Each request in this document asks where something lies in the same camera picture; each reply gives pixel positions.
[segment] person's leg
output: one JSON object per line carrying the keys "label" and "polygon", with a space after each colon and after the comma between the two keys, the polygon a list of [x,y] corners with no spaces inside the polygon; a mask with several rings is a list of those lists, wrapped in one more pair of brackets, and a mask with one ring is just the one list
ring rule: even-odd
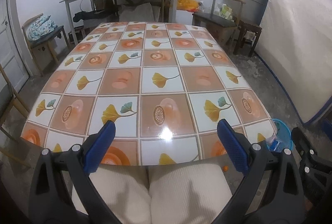
{"label": "person's leg", "polygon": [[149,167],[152,224],[210,224],[232,194],[217,159]]}
{"label": "person's leg", "polygon": [[[151,224],[148,178],[145,167],[101,164],[90,179],[102,199],[123,224]],[[73,187],[72,201],[86,211]]]}

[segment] white door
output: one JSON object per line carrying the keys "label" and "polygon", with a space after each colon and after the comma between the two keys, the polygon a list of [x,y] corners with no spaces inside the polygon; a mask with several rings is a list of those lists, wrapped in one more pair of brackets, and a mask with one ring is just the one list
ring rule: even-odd
{"label": "white door", "polygon": [[[0,0],[0,64],[16,91],[19,91],[29,78],[17,51],[9,26],[7,0]],[[0,75],[0,90],[4,87],[4,79]]]}

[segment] blue gripper pad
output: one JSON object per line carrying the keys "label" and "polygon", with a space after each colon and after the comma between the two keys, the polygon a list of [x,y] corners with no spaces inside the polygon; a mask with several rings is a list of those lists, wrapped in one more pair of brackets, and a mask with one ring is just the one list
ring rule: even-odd
{"label": "blue gripper pad", "polygon": [[85,154],[83,170],[86,174],[94,173],[115,137],[115,124],[107,121],[98,132],[98,137]]}
{"label": "blue gripper pad", "polygon": [[225,119],[221,119],[218,122],[218,137],[222,145],[225,147],[235,169],[245,176],[249,171],[248,155],[235,137],[234,133],[235,131]]}

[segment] silver screw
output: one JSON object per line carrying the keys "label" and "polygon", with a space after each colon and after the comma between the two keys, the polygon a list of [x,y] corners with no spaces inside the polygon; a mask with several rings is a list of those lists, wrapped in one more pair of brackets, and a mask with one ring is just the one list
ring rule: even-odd
{"label": "silver screw", "polygon": [[46,149],[43,149],[43,151],[41,152],[42,155],[47,155],[49,153],[49,150],[46,148]]}
{"label": "silver screw", "polygon": [[75,145],[72,146],[71,149],[72,149],[74,152],[77,152],[77,151],[79,151],[79,150],[81,149],[81,146],[80,146],[79,144],[75,144]]}
{"label": "silver screw", "polygon": [[259,144],[253,144],[252,148],[256,151],[259,151],[261,149],[261,146]]}
{"label": "silver screw", "polygon": [[288,148],[285,148],[283,151],[284,151],[285,154],[287,154],[287,155],[290,155],[290,154],[292,153],[292,151],[289,150]]}

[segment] gray floor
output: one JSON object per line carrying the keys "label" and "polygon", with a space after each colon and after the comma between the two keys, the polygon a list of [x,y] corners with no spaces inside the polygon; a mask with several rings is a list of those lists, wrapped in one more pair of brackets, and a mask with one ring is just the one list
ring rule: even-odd
{"label": "gray floor", "polygon": [[[331,141],[318,126],[312,126],[310,129],[303,128],[286,94],[270,71],[256,55],[251,58],[247,56],[249,52],[248,46],[245,45],[245,47],[240,50],[240,54],[236,56],[230,53],[228,48],[225,48],[225,50],[234,64],[238,67],[243,77],[263,102],[272,118],[281,119],[290,129],[300,127],[318,150],[319,156],[332,160],[332,154],[330,153],[332,148]],[[34,101],[38,97],[38,94],[50,77],[52,71],[54,71],[54,68],[51,68],[48,71],[48,74],[44,77],[34,76],[29,78],[20,91],[20,95],[27,102],[29,107],[33,106]],[[23,129],[24,121],[25,119],[19,114],[19,112],[12,109],[8,120],[6,121],[6,127],[13,136],[19,137]],[[1,180],[18,206],[25,214],[27,214],[29,187],[34,172],[33,167],[37,162],[41,149],[31,144],[28,146],[25,141],[20,141],[19,144],[16,144],[12,141],[6,140],[5,146],[12,154],[25,159],[32,166],[32,168],[28,169],[4,156],[2,156],[0,162]],[[299,162],[299,155],[295,150],[293,150],[293,153],[295,159]],[[224,165],[229,166],[229,170],[225,172],[225,177],[232,193],[234,193],[242,180],[242,175],[235,171],[227,155],[222,156],[221,161]],[[249,211],[257,208],[260,197],[266,187],[268,177],[269,174],[266,173]],[[70,180],[67,180],[67,183],[70,188]]]}

